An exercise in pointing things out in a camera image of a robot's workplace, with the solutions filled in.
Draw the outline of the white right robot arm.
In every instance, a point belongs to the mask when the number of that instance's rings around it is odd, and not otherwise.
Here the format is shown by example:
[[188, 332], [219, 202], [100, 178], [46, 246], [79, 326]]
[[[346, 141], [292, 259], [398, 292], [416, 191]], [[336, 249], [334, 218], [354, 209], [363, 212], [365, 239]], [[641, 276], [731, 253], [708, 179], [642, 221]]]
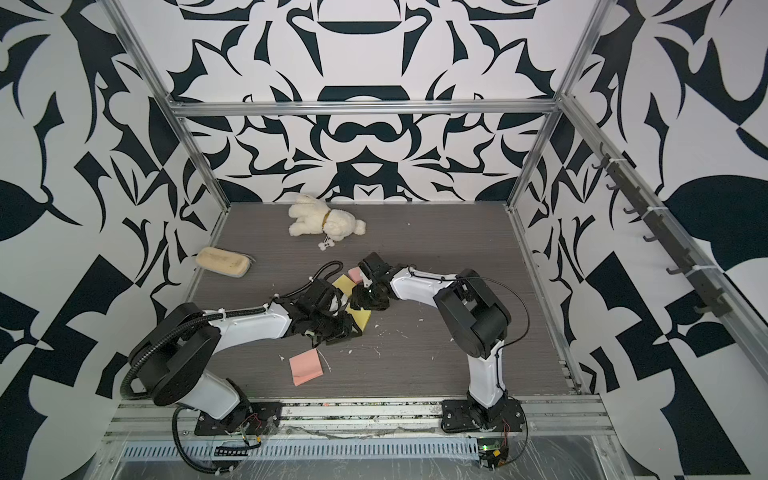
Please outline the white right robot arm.
[[392, 300], [413, 301], [438, 310], [454, 343], [467, 355], [469, 406], [487, 419], [498, 417], [508, 398], [502, 380], [502, 351], [511, 314], [492, 285], [472, 269], [437, 274], [412, 265], [390, 265], [371, 253], [359, 264], [361, 282], [351, 294], [355, 309], [384, 311]]

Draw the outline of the small pink memo pad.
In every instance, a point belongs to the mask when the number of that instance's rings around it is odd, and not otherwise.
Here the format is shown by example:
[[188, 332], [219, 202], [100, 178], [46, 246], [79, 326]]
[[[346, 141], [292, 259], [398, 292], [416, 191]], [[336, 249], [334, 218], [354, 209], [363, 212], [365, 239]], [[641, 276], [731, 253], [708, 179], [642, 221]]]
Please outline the small pink memo pad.
[[360, 284], [364, 281], [364, 275], [359, 267], [354, 267], [347, 272], [347, 276], [355, 284]]

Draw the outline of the black wall hook rack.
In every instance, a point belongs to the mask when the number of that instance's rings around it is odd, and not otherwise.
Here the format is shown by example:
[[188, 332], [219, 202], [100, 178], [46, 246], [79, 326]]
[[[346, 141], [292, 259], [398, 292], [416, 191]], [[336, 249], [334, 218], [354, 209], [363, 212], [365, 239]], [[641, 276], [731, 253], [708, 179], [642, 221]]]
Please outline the black wall hook rack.
[[601, 159], [593, 168], [604, 170], [613, 181], [608, 189], [621, 192], [627, 199], [630, 207], [624, 212], [646, 225], [650, 234], [644, 235], [643, 240], [659, 243], [669, 256], [674, 266], [666, 268], [667, 274], [682, 275], [698, 294], [701, 304], [694, 310], [698, 314], [711, 313], [718, 318], [730, 314], [733, 307], [722, 283], [715, 279], [717, 268], [694, 251], [692, 241], [686, 239], [670, 210], [649, 190], [627, 159], [612, 157], [604, 151], [603, 144], [600, 144], [599, 152]]

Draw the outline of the cream plush teddy bear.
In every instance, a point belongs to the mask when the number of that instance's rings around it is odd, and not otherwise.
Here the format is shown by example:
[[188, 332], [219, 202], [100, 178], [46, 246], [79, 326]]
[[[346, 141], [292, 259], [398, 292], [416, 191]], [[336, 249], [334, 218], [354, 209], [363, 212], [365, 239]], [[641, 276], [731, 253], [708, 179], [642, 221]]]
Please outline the cream plush teddy bear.
[[301, 195], [290, 206], [289, 217], [293, 223], [289, 227], [292, 237], [302, 235], [325, 235], [333, 242], [339, 242], [351, 235], [366, 234], [366, 223], [353, 214], [329, 207], [317, 198]]

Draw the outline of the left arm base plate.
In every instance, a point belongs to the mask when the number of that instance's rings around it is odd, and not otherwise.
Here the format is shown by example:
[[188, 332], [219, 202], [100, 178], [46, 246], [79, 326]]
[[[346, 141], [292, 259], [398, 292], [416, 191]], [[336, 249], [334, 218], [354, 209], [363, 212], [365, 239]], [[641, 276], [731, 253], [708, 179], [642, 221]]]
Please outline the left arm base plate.
[[252, 402], [248, 407], [237, 406], [221, 420], [214, 419], [206, 413], [200, 413], [194, 434], [196, 436], [267, 434], [279, 427], [283, 406], [283, 403], [275, 401]]

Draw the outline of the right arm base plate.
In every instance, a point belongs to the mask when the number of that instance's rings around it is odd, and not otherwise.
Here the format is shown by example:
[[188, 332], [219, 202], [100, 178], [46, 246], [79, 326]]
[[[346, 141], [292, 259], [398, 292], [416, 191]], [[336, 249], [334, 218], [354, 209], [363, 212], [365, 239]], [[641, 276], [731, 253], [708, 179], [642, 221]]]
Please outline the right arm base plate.
[[509, 396], [503, 396], [491, 407], [484, 407], [479, 402], [467, 399], [443, 400], [441, 406], [441, 424], [443, 432], [458, 434], [466, 432], [521, 432], [526, 422], [520, 402]]

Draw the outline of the beige oval sponge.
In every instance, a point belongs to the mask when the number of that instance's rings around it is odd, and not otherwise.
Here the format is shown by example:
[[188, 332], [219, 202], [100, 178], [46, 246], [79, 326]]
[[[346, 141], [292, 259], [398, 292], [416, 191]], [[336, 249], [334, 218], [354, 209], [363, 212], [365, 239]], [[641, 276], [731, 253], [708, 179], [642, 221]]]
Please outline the beige oval sponge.
[[247, 255], [215, 247], [203, 248], [195, 260], [200, 268], [231, 278], [242, 278], [253, 263]]

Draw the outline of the yellow memo pad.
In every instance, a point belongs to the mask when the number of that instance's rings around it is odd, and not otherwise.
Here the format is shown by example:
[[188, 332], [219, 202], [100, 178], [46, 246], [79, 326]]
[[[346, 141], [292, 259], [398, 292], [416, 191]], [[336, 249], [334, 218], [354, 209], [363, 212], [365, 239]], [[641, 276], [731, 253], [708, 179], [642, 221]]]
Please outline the yellow memo pad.
[[352, 316], [357, 327], [365, 331], [372, 317], [372, 310], [365, 308], [359, 299], [359, 294], [363, 292], [361, 279], [343, 274], [335, 279], [332, 285], [338, 288], [346, 299], [346, 312]]

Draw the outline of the large pink memo pad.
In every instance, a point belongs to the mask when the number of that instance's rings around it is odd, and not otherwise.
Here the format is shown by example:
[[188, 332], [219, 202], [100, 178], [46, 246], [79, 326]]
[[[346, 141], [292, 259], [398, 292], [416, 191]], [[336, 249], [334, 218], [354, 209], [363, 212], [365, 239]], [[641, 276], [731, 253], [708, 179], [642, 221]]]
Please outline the large pink memo pad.
[[292, 381], [295, 386], [305, 384], [324, 374], [319, 354], [310, 349], [289, 359]]

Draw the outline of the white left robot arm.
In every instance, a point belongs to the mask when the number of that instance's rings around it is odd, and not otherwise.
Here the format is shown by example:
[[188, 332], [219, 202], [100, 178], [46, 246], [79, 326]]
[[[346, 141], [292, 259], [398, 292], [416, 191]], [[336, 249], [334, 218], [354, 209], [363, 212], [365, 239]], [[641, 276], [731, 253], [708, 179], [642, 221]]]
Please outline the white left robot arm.
[[240, 422], [250, 414], [250, 402], [233, 381], [208, 370], [213, 356], [235, 346], [295, 335], [309, 338], [313, 347], [359, 337], [362, 330], [345, 299], [340, 289], [319, 278], [292, 296], [275, 296], [252, 308], [203, 310], [184, 303], [132, 350], [121, 397], [180, 405], [215, 420]]

